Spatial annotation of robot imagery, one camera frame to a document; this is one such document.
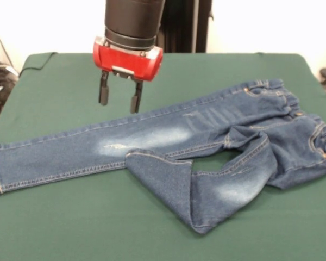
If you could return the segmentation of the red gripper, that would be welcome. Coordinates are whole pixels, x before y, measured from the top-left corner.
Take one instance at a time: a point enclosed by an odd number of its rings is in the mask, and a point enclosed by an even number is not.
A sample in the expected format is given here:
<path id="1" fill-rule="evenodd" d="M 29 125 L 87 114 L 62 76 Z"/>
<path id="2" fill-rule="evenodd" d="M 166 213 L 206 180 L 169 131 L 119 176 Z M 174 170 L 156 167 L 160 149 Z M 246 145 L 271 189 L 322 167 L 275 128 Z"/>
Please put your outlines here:
<path id="1" fill-rule="evenodd" d="M 162 58 L 163 50 L 157 46 L 149 51 L 126 50 L 108 44 L 104 37 L 96 37 L 93 44 L 93 60 L 95 65 L 103 70 L 99 84 L 99 104 L 102 106 L 108 104 L 108 72 L 128 75 L 136 80 L 150 82 L 158 74 Z M 135 93 L 130 105 L 131 114 L 139 112 L 143 81 L 135 82 Z"/>

